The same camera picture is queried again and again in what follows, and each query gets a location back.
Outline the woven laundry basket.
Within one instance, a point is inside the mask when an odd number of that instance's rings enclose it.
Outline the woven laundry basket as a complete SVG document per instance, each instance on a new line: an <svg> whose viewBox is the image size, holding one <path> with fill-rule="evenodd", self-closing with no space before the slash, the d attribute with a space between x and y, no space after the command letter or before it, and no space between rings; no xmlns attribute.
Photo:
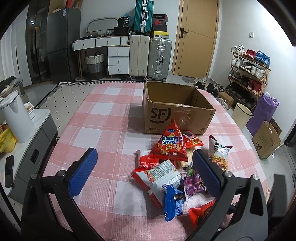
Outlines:
<svg viewBox="0 0 296 241"><path fill-rule="evenodd" d="M94 55L85 57L89 79L100 80L105 77L104 55L97 51Z"/></svg>

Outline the beige suitcase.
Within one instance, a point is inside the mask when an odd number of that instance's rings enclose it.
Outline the beige suitcase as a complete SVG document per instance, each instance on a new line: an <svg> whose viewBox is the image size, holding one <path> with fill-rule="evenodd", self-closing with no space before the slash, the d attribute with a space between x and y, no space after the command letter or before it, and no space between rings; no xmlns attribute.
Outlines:
<svg viewBox="0 0 296 241"><path fill-rule="evenodd" d="M150 37L132 35L129 48L129 75L130 77L147 77L149 60Z"/></svg>

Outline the purple grape candy bag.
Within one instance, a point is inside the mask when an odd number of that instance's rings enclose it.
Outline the purple grape candy bag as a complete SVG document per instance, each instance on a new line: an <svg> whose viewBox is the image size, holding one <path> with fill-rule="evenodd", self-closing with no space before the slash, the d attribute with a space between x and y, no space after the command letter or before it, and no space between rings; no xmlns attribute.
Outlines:
<svg viewBox="0 0 296 241"><path fill-rule="evenodd" d="M205 193L206 191L207 188L192 161L184 179L184 192L186 200L189 201L196 193Z"/></svg>

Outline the yellow plastic bag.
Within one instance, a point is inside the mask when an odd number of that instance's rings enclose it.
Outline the yellow plastic bag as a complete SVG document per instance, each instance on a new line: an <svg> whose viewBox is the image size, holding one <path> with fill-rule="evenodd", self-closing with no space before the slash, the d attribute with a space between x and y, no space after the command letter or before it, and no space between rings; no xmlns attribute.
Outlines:
<svg viewBox="0 0 296 241"><path fill-rule="evenodd" d="M0 153L10 153L15 149L17 139L10 128L1 133Z"/></svg>

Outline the large white red snack bag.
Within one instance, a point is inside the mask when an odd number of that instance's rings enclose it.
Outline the large white red snack bag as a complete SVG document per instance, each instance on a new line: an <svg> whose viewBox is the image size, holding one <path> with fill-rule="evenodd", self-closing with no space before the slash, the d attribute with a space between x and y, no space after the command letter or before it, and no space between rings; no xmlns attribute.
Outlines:
<svg viewBox="0 0 296 241"><path fill-rule="evenodd" d="M170 160L166 160L150 170L133 172L132 177L148 192L149 198L157 207L163 206L167 186L172 185L174 188L178 188L181 182L181 175Z"/></svg>

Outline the red snack pack front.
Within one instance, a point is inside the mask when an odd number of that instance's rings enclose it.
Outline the red snack pack front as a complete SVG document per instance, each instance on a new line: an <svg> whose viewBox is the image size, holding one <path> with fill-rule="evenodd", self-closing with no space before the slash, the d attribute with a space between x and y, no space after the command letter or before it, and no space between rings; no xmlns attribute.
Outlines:
<svg viewBox="0 0 296 241"><path fill-rule="evenodd" d="M207 204L204 204L200 207L189 209L189 218L194 228L198 227L198 225L202 222L203 218L209 213L214 204L215 200Z"/></svg>

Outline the blue oreo pack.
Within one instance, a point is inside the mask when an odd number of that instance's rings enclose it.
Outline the blue oreo pack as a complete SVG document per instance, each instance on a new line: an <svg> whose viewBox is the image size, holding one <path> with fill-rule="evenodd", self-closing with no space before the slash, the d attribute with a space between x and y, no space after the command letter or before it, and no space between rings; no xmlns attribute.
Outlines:
<svg viewBox="0 0 296 241"><path fill-rule="evenodd" d="M178 190L172 185L166 186L166 194L164 199L164 217L169 222L176 216L183 214L185 207L184 192Z"/></svg>

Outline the white grey snack bag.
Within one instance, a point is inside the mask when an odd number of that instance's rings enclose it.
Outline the white grey snack bag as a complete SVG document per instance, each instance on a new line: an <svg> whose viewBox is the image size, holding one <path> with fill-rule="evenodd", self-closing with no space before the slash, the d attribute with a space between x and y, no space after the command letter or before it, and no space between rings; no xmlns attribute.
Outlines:
<svg viewBox="0 0 296 241"><path fill-rule="evenodd" d="M216 163L222 171L228 170L228 154L232 146L220 144L212 135L209 136L208 156Z"/></svg>

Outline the clear cake bread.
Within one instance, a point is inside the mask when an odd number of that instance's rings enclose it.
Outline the clear cake bread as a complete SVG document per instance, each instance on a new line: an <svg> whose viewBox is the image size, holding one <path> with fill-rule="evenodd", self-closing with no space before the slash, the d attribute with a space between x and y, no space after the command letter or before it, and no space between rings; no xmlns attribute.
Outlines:
<svg viewBox="0 0 296 241"><path fill-rule="evenodd" d="M192 157L193 157L193 152L195 151L195 148L191 149L186 149L186 155L187 159L186 160L181 160L181 161L176 161L176 165L178 168L189 168L191 162L192 162Z"/></svg>

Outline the red triangular chips bag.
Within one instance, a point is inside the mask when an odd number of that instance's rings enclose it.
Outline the red triangular chips bag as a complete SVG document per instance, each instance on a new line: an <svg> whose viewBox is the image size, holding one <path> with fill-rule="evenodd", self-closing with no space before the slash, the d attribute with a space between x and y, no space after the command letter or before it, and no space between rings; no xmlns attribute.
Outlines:
<svg viewBox="0 0 296 241"><path fill-rule="evenodd" d="M161 160L181 161L187 159L186 154L182 133L176 121L171 119L170 125L165 129L149 156Z"/></svg>

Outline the red white balloon glue pack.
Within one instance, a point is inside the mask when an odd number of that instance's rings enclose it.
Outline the red white balloon glue pack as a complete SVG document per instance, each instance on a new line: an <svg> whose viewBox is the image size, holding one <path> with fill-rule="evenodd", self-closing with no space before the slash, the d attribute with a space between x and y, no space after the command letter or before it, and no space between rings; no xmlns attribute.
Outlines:
<svg viewBox="0 0 296 241"><path fill-rule="evenodd" d="M151 150L137 150L139 166L135 169L135 172L151 170L158 166L159 159L149 157Z"/></svg>

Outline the purple gift bag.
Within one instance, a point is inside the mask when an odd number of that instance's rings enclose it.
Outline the purple gift bag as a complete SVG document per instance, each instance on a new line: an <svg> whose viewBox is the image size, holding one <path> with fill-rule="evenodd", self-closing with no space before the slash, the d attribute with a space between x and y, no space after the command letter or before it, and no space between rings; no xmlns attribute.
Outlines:
<svg viewBox="0 0 296 241"><path fill-rule="evenodd" d="M253 117L246 124L247 129L253 137L264 121L270 122L279 104L268 92L262 94L253 112Z"/></svg>

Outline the dark grey refrigerator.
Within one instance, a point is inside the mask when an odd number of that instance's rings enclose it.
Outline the dark grey refrigerator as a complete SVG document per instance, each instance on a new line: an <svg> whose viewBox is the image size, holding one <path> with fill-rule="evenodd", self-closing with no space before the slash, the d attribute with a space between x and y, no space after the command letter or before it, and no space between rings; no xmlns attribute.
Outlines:
<svg viewBox="0 0 296 241"><path fill-rule="evenodd" d="M81 11L64 8L47 17L47 51L51 79L58 84L79 76L72 42L80 38Z"/></svg>

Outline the white electric kettle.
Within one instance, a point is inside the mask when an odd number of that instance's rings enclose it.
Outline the white electric kettle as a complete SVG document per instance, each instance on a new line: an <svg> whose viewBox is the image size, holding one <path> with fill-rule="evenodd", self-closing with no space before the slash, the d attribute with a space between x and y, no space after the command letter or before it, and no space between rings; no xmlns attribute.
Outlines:
<svg viewBox="0 0 296 241"><path fill-rule="evenodd" d="M1 101L1 111L17 141L20 144L27 142L32 137L35 126L17 90Z"/></svg>

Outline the SF cardboard box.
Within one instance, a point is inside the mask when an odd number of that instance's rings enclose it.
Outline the SF cardboard box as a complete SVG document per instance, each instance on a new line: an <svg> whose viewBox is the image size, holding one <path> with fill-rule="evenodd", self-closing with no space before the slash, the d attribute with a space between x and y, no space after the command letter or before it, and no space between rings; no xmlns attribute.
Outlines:
<svg viewBox="0 0 296 241"><path fill-rule="evenodd" d="M175 120L181 131L202 135L216 112L202 91L158 81L144 83L142 106L146 133L163 134Z"/></svg>

